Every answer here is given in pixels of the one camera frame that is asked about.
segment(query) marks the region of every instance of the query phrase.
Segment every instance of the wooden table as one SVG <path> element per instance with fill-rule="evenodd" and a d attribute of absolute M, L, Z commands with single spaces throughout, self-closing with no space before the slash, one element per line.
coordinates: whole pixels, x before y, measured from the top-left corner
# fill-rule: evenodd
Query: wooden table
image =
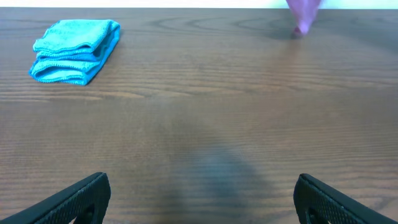
<path fill-rule="evenodd" d="M 37 83 L 59 19 L 114 19 L 88 86 Z M 104 223 L 298 223 L 309 173 L 398 220 L 398 13 L 0 8 L 0 219 L 98 171 Z"/>

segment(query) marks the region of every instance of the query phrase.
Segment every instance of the wood grain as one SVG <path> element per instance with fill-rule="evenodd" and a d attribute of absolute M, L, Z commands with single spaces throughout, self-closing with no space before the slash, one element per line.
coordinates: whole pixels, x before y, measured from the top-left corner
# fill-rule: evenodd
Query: wood grain
<path fill-rule="evenodd" d="M 0 8 L 0 219 L 106 172 L 104 223 L 298 223 L 306 172 L 398 220 L 396 11 Z M 110 18 L 88 86 L 43 84 L 32 44 Z"/>

